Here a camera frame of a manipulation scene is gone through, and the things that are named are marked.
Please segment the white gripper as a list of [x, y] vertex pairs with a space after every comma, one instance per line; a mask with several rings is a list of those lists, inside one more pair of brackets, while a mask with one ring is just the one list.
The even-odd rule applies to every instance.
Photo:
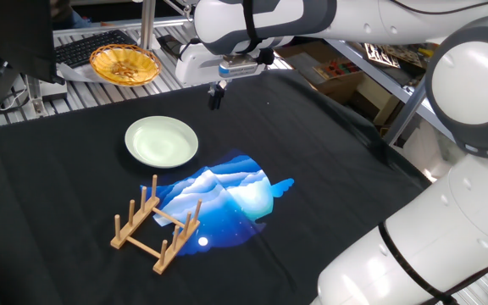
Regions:
[[208, 94], [210, 110], [219, 108], [228, 82], [232, 79], [261, 74], [275, 60], [270, 48], [246, 54], [215, 55], [202, 43], [190, 44], [181, 48], [175, 73], [183, 85], [211, 85]]

